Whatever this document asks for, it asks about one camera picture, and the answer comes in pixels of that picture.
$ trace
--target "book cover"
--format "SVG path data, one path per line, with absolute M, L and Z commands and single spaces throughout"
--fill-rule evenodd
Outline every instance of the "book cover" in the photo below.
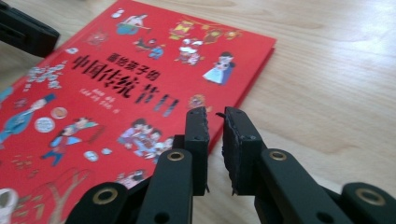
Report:
M 275 42 L 117 1 L 0 93 L 0 222 L 61 223 L 97 184 L 132 188 L 192 108 L 206 108 L 212 148 L 215 113 L 241 104 Z

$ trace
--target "cartoon illustration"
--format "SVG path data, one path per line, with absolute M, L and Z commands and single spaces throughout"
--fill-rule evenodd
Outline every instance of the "cartoon illustration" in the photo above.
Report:
M 201 56 L 198 54 L 198 49 L 203 45 L 203 41 L 197 39 L 184 39 L 182 46 L 179 48 L 180 54 L 175 61 L 181 61 L 189 65 L 196 65 Z
M 118 139 L 118 142 L 125 145 L 127 149 L 131 149 L 136 137 L 142 133 L 143 128 L 146 125 L 145 119 L 137 119 L 132 123 L 132 127 L 125 131 L 121 137 Z
M 95 33 L 92 33 L 90 36 L 87 38 L 87 42 L 90 45 L 98 46 L 108 40 L 108 34 L 103 32 L 102 30 L 98 30 Z
M 75 119 L 74 123 L 67 127 L 70 127 L 72 129 L 72 134 L 75 134 L 83 129 L 91 128 L 96 125 L 98 125 L 96 122 L 93 122 L 91 121 L 91 119 L 83 117 L 83 118 Z
M 238 30 L 232 30 L 224 34 L 227 40 L 233 40 L 236 37 L 242 36 L 242 32 Z
M 26 106 L 27 104 L 27 99 L 26 98 L 21 98 L 14 103 L 14 109 L 22 108 Z
M 220 29 L 214 29 L 206 32 L 206 36 L 204 37 L 205 44 L 213 44 L 218 42 L 219 37 L 223 35 L 223 32 Z
M 0 108 L 1 108 L 1 103 L 7 99 L 7 97 L 12 94 L 13 89 L 12 87 L 8 87 L 2 92 L 0 92 Z
M 223 52 L 219 61 L 215 63 L 215 67 L 204 74 L 204 78 L 208 81 L 225 85 L 230 78 L 230 75 L 235 67 L 235 64 L 231 61 L 233 55 L 230 52 Z
M 134 172 L 131 172 L 127 176 L 125 176 L 125 174 L 120 174 L 119 176 L 117 176 L 116 183 L 120 183 L 127 189 L 131 189 L 138 183 L 142 182 L 145 178 L 145 170 L 136 170 Z
M 128 150 L 136 146 L 134 154 L 139 157 L 144 156 L 144 153 L 155 152 L 155 146 L 163 133 L 152 127 L 152 125 L 147 124 L 145 119 L 137 119 L 131 126 L 117 141 Z
M 135 41 L 136 50 L 140 51 L 150 51 L 148 55 L 150 58 L 158 60 L 161 56 L 163 56 L 163 47 L 165 45 L 157 45 L 157 40 L 155 38 L 150 39 L 149 41 L 144 41 L 142 37 L 139 40 Z
M 143 134 L 138 135 L 137 141 L 135 141 L 137 145 L 137 150 L 134 152 L 139 157 L 142 157 L 143 153 L 155 152 L 155 145 L 158 140 L 160 140 L 163 133 L 158 129 L 153 129 L 152 127 L 149 129 L 143 129 Z
M 136 45 L 136 51 L 147 51 L 154 49 L 156 47 L 157 39 L 152 38 L 148 41 L 145 41 L 143 37 L 140 37 L 137 41 L 134 42 Z
M 117 10 L 117 12 L 115 12 L 115 13 L 113 13 L 113 14 L 111 15 L 111 18 L 116 19 L 116 18 L 120 17 L 120 16 L 122 15 L 123 12 L 124 12 L 124 9 L 119 8 L 119 10 Z
M 17 191 L 14 189 L 0 189 L 0 224 L 11 223 L 11 215 L 17 204 Z
M 177 27 L 175 29 L 169 30 L 171 36 L 170 39 L 179 40 L 181 38 L 187 37 L 189 34 L 189 30 L 194 28 L 194 23 L 191 21 L 181 21 L 177 23 Z
M 67 115 L 67 110 L 64 107 L 55 107 L 51 110 L 50 114 L 55 119 L 64 119 Z
M 200 106 L 205 106 L 205 96 L 202 94 L 195 94 L 189 100 L 189 109 L 194 109 Z M 212 111 L 212 106 L 206 108 L 206 112 Z
M 142 14 L 137 16 L 131 16 L 125 21 L 120 22 L 117 26 L 117 34 L 119 35 L 135 35 L 139 29 L 146 29 L 148 32 L 151 28 L 145 27 L 143 25 L 143 19 L 145 19 L 148 15 Z
M 6 122 L 4 130 L 0 132 L 0 149 L 4 148 L 3 143 L 10 135 L 21 133 L 26 129 L 36 110 L 41 109 L 53 99 L 55 99 L 55 95 L 51 93 L 43 99 L 34 102 L 30 109 L 11 117 Z
M 64 156 L 64 153 L 66 153 L 67 146 L 81 142 L 81 139 L 72 136 L 72 134 L 73 128 L 71 126 L 67 126 L 65 129 L 61 130 L 61 132 L 49 144 L 52 149 L 45 155 L 41 156 L 41 159 L 54 157 L 55 159 L 52 163 L 52 166 L 56 166 Z
M 168 137 L 163 143 L 157 143 L 155 145 L 155 152 L 150 152 L 145 156 L 145 159 L 154 159 L 152 162 L 157 164 L 158 159 L 160 158 L 161 154 L 165 152 L 166 150 L 172 149 L 174 137 Z
M 94 151 L 86 151 L 86 152 L 84 152 L 84 157 L 88 161 L 98 161 L 99 160 L 98 154 L 96 152 L 94 152 Z

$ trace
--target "wooden table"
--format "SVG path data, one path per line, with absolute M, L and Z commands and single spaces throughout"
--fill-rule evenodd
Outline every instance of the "wooden table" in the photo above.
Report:
M 112 0 L 6 1 L 54 27 L 60 44 Z M 319 184 L 366 182 L 396 197 L 396 7 L 391 1 L 141 1 L 277 38 L 242 104 L 268 147 L 292 153 Z M 0 43 L 0 91 L 40 59 Z M 210 194 L 194 223 L 259 223 L 252 197 L 231 196 L 217 143 Z

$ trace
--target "cartoon child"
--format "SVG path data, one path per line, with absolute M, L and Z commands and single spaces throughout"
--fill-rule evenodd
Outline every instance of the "cartoon child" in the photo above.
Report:
M 144 27 L 143 19 L 148 15 L 142 14 L 137 16 L 131 16 L 123 22 L 118 24 L 117 34 L 119 35 L 135 35 L 139 28 L 150 30 L 148 27 Z
M 152 130 L 152 133 L 145 138 L 139 138 L 138 141 L 135 141 L 137 144 L 137 150 L 134 152 L 137 156 L 143 156 L 144 152 L 150 153 L 155 152 L 155 145 L 157 144 L 158 140 L 160 140 L 163 133 L 158 130 Z
M 189 65 L 196 65 L 200 59 L 198 49 L 203 45 L 203 41 L 196 39 L 184 39 L 182 46 L 178 49 L 180 51 L 178 58 L 175 61 L 188 63 Z
M 137 119 L 131 126 L 132 127 L 126 130 L 118 139 L 118 142 L 124 144 L 128 149 L 132 148 L 132 143 L 134 143 L 136 137 L 143 132 L 143 128 L 146 126 L 146 120 Z
M 65 129 L 61 130 L 61 132 L 49 144 L 52 149 L 45 155 L 41 156 L 41 159 L 54 157 L 55 159 L 52 163 L 52 166 L 56 166 L 61 158 L 64 156 L 67 146 L 81 142 L 81 139 L 72 136 L 72 134 L 73 129 L 70 126 L 67 126 Z
M 224 85 L 230 78 L 231 72 L 235 67 L 235 64 L 231 61 L 233 60 L 233 55 L 230 52 L 223 52 L 219 61 L 215 63 L 215 67 L 204 74 L 204 78 L 208 81 Z
M 116 182 L 122 184 L 127 189 L 131 189 L 138 183 L 142 182 L 145 179 L 145 175 L 145 170 L 136 170 L 127 176 L 125 176 L 125 174 L 120 174 L 117 177 Z
M 152 162 L 157 164 L 158 159 L 160 158 L 161 154 L 163 154 L 163 152 L 165 152 L 166 150 L 172 149 L 173 141 L 174 141 L 174 137 L 171 136 L 171 137 L 166 138 L 166 140 L 163 143 L 157 143 L 155 145 L 156 151 L 147 154 L 145 159 L 148 160 L 148 159 L 154 158 L 154 160 Z
M 4 148 L 3 143 L 10 135 L 21 133 L 26 129 L 36 110 L 43 108 L 44 105 L 53 99 L 55 99 L 55 95 L 51 93 L 43 99 L 32 103 L 28 110 L 11 117 L 6 122 L 4 130 L 0 132 L 0 149 Z

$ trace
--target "red book cover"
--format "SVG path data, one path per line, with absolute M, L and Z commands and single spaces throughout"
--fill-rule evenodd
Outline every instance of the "red book cover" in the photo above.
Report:
M 215 113 L 240 105 L 275 42 L 117 1 L 0 93 L 0 222 L 61 223 L 97 184 L 132 188 L 192 108 L 205 106 L 212 148 Z

